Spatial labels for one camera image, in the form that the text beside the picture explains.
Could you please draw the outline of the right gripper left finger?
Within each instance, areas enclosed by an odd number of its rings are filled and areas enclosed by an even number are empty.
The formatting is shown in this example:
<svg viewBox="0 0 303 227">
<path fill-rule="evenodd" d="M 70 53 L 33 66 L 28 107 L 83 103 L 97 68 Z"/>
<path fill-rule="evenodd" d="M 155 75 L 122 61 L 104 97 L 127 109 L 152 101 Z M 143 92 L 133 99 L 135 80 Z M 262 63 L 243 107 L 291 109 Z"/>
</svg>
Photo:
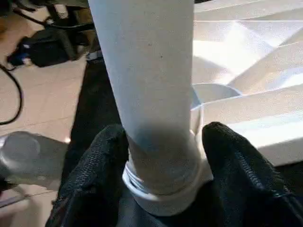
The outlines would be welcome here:
<svg viewBox="0 0 303 227">
<path fill-rule="evenodd" d="M 128 160 L 123 127 L 99 132 L 66 181 L 46 222 L 47 227 L 114 227 L 122 196 L 122 174 Z"/>
</svg>

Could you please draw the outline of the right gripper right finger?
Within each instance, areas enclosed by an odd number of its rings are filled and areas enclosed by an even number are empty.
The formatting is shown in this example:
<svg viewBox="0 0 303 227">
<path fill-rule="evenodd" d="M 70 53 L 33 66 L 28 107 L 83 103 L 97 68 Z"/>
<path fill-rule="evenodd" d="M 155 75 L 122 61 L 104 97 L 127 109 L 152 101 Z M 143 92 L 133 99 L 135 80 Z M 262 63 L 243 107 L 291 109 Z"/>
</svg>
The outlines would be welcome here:
<svg viewBox="0 0 303 227">
<path fill-rule="evenodd" d="M 202 129 L 225 227 L 301 227 L 303 201 L 249 142 L 220 122 Z"/>
</svg>

